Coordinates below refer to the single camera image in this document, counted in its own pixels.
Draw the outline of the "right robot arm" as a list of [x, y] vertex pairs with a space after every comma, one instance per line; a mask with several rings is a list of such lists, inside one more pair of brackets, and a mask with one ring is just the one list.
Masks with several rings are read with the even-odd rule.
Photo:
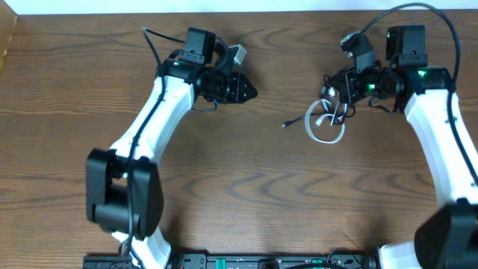
[[417, 229], [413, 240], [379, 247], [376, 266], [476, 268], [477, 150], [448, 70], [428, 65], [425, 35], [422, 25], [390, 27], [384, 67], [364, 34], [348, 34], [341, 49], [354, 64], [328, 83], [347, 105], [365, 97], [393, 97], [394, 110], [405, 115], [418, 136], [432, 174], [437, 212]]

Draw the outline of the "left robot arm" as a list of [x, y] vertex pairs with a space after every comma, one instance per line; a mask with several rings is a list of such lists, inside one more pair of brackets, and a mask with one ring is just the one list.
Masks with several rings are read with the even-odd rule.
[[120, 242], [119, 252], [88, 254], [84, 268], [168, 268], [172, 247], [159, 223], [164, 210], [158, 166], [166, 145], [198, 97], [215, 106], [258, 95], [234, 68], [246, 49], [215, 33], [189, 28], [183, 48], [161, 59], [152, 92], [128, 130], [109, 149], [93, 149], [85, 164], [86, 214]]

